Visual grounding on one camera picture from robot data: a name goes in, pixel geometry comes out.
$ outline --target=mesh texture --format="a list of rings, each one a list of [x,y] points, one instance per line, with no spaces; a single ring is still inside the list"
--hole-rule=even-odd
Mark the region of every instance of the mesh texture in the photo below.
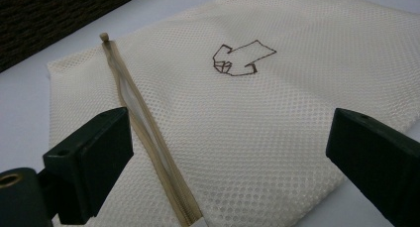
[[[290,226],[344,179],[325,157],[336,107],[402,132],[418,119],[418,28],[419,16],[363,0],[217,0],[116,43],[208,225]],[[276,50],[255,62],[257,73],[213,67],[222,45],[255,40]],[[50,64],[52,145],[118,106],[100,50]],[[177,223],[136,144],[89,224]],[[125,188],[136,193],[128,203]],[[156,205],[133,203],[145,200]],[[140,216],[147,211],[157,218]]]

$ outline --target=white mesh fabric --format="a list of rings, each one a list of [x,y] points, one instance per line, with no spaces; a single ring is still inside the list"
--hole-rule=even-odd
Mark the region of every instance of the white mesh fabric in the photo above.
[[[209,226],[290,226],[343,180],[325,157],[336,107],[399,131],[419,117],[419,28],[419,16],[362,0],[217,0],[116,43]],[[255,40],[276,50],[257,73],[213,67],[222,45]],[[50,64],[52,145],[118,106],[100,50]],[[176,223],[135,153],[89,224]],[[143,192],[156,205],[142,205]]]

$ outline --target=woven wicker surface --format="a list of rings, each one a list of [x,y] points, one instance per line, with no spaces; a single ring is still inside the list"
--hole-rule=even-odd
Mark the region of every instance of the woven wicker surface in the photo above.
[[[0,0],[0,72],[130,0]]]

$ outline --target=embroidered arrow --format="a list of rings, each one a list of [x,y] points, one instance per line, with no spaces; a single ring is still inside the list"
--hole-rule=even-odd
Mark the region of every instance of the embroidered arrow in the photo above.
[[[222,45],[213,56],[213,66],[220,73],[227,73],[232,76],[254,74],[257,72],[255,62],[275,53],[275,50],[259,41],[254,41],[235,50]]]

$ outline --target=mesh bag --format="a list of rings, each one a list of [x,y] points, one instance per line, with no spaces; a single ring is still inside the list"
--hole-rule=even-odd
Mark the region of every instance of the mesh bag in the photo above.
[[[336,107],[404,132],[420,114],[420,17],[363,0],[217,0],[116,40],[209,226],[290,226],[344,179]],[[120,106],[103,49],[49,64],[51,146]],[[178,225],[135,156],[87,226]]]

